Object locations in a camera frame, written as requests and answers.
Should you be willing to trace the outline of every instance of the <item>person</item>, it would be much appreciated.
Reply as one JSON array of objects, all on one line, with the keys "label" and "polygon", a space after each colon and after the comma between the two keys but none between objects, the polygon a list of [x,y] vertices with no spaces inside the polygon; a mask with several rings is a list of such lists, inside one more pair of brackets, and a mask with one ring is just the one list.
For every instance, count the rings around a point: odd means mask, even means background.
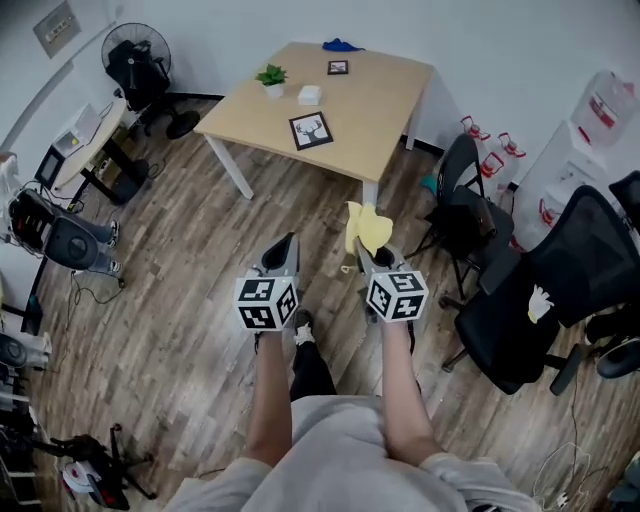
[{"label": "person", "polygon": [[382,322],[382,398],[337,396],[306,310],[290,391],[280,333],[257,342],[246,455],[185,479],[165,512],[539,511],[489,459],[446,453],[413,375],[405,322]]},{"label": "person", "polygon": [[[14,215],[22,213],[20,205],[16,201],[16,197],[23,190],[26,190],[26,193],[29,195],[29,199],[31,199],[33,203],[41,205],[55,216],[65,217],[80,225],[91,233],[98,243],[105,244],[111,249],[115,248],[117,245],[120,237],[119,222],[112,220],[109,225],[106,226],[93,224],[44,199],[34,190],[25,189],[18,180],[18,157],[15,153],[10,152],[0,152],[0,241],[10,242],[10,237],[13,236],[21,245],[28,247],[30,252],[41,251],[43,243],[39,235],[30,233],[31,236],[27,239],[19,239],[13,230],[13,221],[11,219],[10,212],[11,208],[13,208]],[[29,213],[29,211],[25,211],[25,217],[28,217]],[[115,261],[104,252],[99,251],[95,262],[88,270],[110,275],[118,275],[121,269],[121,263]]]}]

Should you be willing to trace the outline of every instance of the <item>sneaker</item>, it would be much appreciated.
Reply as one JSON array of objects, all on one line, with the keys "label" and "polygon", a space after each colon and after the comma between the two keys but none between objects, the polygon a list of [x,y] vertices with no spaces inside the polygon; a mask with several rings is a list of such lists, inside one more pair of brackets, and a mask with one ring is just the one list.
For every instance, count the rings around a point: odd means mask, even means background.
[{"label": "sneaker", "polygon": [[122,269],[122,263],[118,263],[115,260],[111,260],[111,264],[109,265],[109,272],[111,274],[117,274]]},{"label": "sneaker", "polygon": [[111,240],[107,243],[107,246],[113,249],[116,245],[118,245],[118,240],[120,239],[120,223],[117,220],[111,221]]},{"label": "sneaker", "polygon": [[293,336],[296,346],[300,346],[307,341],[316,342],[313,337],[313,316],[308,310],[299,309],[296,311],[293,317],[293,329],[296,332]]}]

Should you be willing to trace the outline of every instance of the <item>floor board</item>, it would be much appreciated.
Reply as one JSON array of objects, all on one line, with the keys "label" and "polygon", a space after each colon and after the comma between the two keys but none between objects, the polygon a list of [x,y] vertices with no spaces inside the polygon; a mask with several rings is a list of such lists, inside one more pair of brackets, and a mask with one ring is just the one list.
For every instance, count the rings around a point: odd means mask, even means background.
[{"label": "floor board", "polygon": [[[204,113],[213,103],[190,100],[189,105]],[[50,436],[91,433],[106,442],[109,426],[119,422],[128,451],[155,456],[140,481],[159,499],[144,502],[130,493],[132,509],[139,511],[160,510],[184,477],[224,467],[240,453],[254,353],[253,336],[240,329],[231,311],[231,292],[256,249],[279,234],[300,235],[302,304],[316,315],[320,350],[338,391],[381,391],[379,332],[365,324],[358,279],[340,271],[341,265],[354,263],[344,251],[345,201],[360,200],[359,183],[230,144],[255,191],[248,201],[202,137],[167,141],[164,124],[154,126],[151,138],[141,136],[132,150],[151,163],[164,160],[164,172],[119,209],[89,187],[82,213],[90,220],[106,222],[112,215],[122,222],[115,254],[124,264],[127,288],[105,305],[83,292],[65,333],[69,301],[73,308],[69,271],[47,265],[38,295],[44,329],[55,347],[54,371],[30,376],[35,408]],[[425,230],[421,217],[432,199],[419,182],[434,163],[431,155],[398,145],[380,188],[379,210],[394,220],[392,242],[405,252]],[[508,397],[469,359],[452,374],[442,372],[441,363],[460,349],[454,312],[437,305],[439,295],[455,289],[453,269],[438,250],[420,255],[414,266],[423,272],[430,297],[416,328],[413,361],[438,439],[461,457],[493,457],[518,488],[530,493],[547,456],[574,441],[574,388],[554,397],[549,370]],[[104,276],[83,274],[78,282],[100,300],[117,291]],[[567,354],[582,328],[563,330],[553,352]],[[286,356],[291,359],[293,352],[288,334]],[[592,490],[588,501],[593,503],[640,448],[640,381],[633,376],[604,381],[585,364],[577,382],[578,444],[590,453],[591,470],[607,466],[583,486]],[[549,496],[566,488],[572,457],[567,449],[562,460],[547,465],[539,493]],[[52,459],[43,460],[50,510],[97,509],[84,498],[74,504],[60,493],[53,467]]]}]

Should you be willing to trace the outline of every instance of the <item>table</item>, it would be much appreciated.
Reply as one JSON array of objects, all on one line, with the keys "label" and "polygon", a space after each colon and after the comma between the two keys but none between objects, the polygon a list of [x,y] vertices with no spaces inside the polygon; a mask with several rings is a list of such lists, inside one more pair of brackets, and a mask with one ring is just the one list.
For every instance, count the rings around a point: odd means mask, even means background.
[{"label": "table", "polygon": [[[330,60],[348,60],[349,74],[327,75]],[[363,203],[375,205],[378,183],[405,128],[406,147],[413,149],[420,100],[433,67],[371,51],[328,52],[310,43],[289,43],[268,62],[287,71],[282,98],[269,99],[252,75],[218,103],[194,131],[204,135],[247,199],[253,197],[253,191],[222,140],[356,178],[362,181]],[[322,88],[320,105],[298,105],[303,85]],[[317,111],[323,113],[334,142],[297,151],[289,119]]]},{"label": "table", "polygon": [[[91,142],[73,153],[62,164],[53,183],[54,190],[61,189],[78,174],[81,174],[114,204],[124,204],[136,195],[149,174],[149,164],[146,160],[132,162],[111,138],[120,124],[126,108],[127,102],[124,99],[117,98],[113,101],[111,109],[104,116]],[[95,173],[86,168],[100,150],[104,150],[122,171],[112,188],[107,187]]]}]

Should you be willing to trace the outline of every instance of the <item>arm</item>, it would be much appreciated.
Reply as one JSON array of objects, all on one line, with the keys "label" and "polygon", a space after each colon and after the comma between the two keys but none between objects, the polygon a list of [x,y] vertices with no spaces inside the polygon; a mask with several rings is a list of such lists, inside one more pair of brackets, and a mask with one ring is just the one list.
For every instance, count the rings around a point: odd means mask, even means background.
[{"label": "arm", "polygon": [[419,466],[444,450],[433,437],[433,427],[418,389],[405,322],[382,324],[382,408],[384,435],[392,459]]},{"label": "arm", "polygon": [[281,333],[260,336],[247,456],[274,467],[291,448],[291,402]]}]

